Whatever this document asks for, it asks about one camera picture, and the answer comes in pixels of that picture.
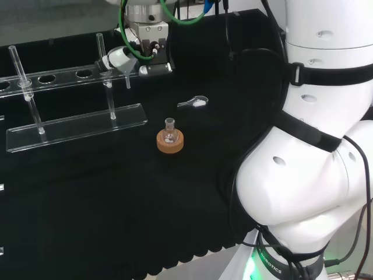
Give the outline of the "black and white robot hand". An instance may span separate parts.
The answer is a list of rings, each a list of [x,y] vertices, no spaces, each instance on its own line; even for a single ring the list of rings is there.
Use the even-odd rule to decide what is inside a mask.
[[[157,76],[171,73],[168,62],[167,39],[149,41],[137,38],[134,29],[120,27],[115,29],[126,38],[125,45],[113,48],[95,62],[95,67],[102,74],[117,71],[122,74],[137,73],[139,76]]]

